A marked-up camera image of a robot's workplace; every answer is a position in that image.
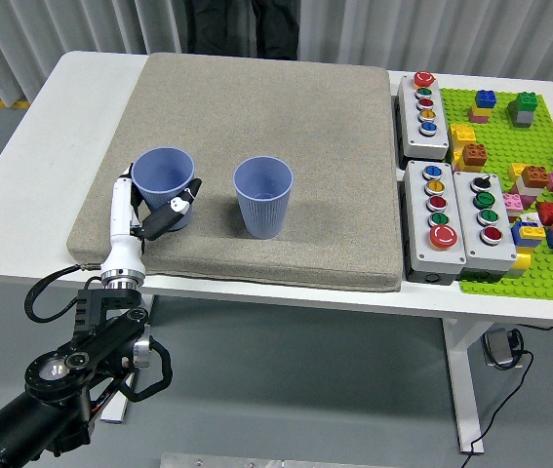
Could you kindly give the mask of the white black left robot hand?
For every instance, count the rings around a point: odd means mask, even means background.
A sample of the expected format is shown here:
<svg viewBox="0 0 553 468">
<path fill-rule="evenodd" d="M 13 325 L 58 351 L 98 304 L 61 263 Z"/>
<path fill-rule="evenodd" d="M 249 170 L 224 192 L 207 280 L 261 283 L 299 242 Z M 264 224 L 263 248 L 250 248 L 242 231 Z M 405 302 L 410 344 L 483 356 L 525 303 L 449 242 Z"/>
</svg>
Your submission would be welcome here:
<svg viewBox="0 0 553 468">
<path fill-rule="evenodd" d="M 155 209 L 144 221 L 138 219 L 138 195 L 129 174 L 125 171 L 113 185 L 110 215 L 111 251 L 101 266 L 102 282 L 107 288 L 113 282 L 133 282 L 140 286 L 145 279 L 142 263 L 142 243 L 153 241 L 188 214 L 202 180 L 189 181 L 186 188 L 171 201 Z"/>
</svg>

